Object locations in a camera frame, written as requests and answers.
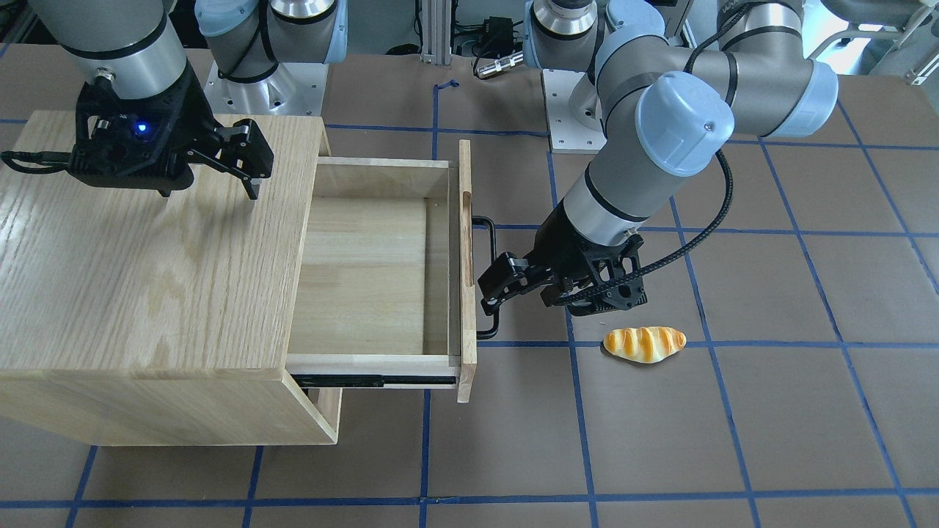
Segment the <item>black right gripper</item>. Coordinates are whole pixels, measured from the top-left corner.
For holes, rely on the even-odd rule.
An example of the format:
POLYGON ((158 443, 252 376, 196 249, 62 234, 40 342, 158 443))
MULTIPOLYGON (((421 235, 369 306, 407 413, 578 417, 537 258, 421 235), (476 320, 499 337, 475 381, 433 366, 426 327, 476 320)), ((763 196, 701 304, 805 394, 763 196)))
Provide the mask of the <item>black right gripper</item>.
POLYGON ((177 81, 145 99, 120 99, 114 81, 98 77, 81 87, 77 111, 100 114, 155 113, 173 124, 173 144, 188 163, 204 164, 231 174, 244 185, 250 200, 258 199, 262 181, 272 175, 274 154, 254 120, 220 126, 202 93, 193 70, 184 70, 177 81))

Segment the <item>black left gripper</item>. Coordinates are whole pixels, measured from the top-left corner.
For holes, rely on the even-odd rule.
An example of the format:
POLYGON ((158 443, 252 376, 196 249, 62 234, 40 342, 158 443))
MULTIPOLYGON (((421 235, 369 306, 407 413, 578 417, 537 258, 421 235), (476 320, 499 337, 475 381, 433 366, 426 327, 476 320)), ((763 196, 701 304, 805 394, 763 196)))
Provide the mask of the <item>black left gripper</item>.
POLYGON ((608 264, 606 247, 581 236, 560 202, 536 232, 533 250, 526 257, 502 253, 479 277, 483 313, 495 315, 510 298, 545 285, 540 297, 544 305, 553 307, 561 294, 576 285, 599 284, 599 273, 608 264))

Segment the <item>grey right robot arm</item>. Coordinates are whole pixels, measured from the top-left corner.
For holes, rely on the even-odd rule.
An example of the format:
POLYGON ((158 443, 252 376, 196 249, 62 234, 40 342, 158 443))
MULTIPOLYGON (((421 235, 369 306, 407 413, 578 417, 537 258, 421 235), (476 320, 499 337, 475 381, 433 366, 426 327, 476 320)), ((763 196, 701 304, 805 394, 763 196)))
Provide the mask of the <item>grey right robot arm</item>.
POLYGON ((157 191, 194 183, 191 165, 228 173, 256 200, 274 154, 257 114, 303 114, 290 63, 332 64, 348 53, 346 1, 197 1, 224 102, 244 117, 216 120, 160 1, 32 1, 84 74, 69 153, 3 153, 15 171, 65 171, 96 188, 157 191))

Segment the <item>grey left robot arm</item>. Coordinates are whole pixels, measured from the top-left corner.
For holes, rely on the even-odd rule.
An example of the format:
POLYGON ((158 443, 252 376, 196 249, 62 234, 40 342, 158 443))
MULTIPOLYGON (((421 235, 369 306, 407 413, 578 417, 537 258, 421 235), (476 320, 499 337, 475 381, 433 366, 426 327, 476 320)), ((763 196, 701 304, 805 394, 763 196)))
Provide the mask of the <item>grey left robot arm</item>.
POLYGON ((647 1, 530 1, 526 63, 582 71, 596 93, 606 142, 536 232, 524 257, 501 254, 478 280, 484 313, 539 290, 571 315, 628 310, 646 301, 643 277, 701 244, 726 217, 732 173, 722 146, 733 133, 812 135, 830 117, 838 75, 803 54, 799 1, 725 1, 717 32, 690 48, 668 41, 647 1), (698 236, 641 265, 641 225, 716 160, 725 195, 698 236))

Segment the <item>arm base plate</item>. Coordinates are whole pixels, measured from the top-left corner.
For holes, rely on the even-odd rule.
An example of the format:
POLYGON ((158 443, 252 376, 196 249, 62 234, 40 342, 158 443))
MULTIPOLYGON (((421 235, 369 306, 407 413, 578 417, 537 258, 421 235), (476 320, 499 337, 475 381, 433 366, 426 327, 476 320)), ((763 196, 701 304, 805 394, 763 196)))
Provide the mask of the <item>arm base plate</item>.
POLYGON ((606 144, 601 105, 586 73, 542 70, 551 151, 593 155, 606 144))
POLYGON ((219 78, 214 64, 204 93, 216 114, 319 117, 329 69, 327 64, 281 63, 268 78, 241 84, 219 78))

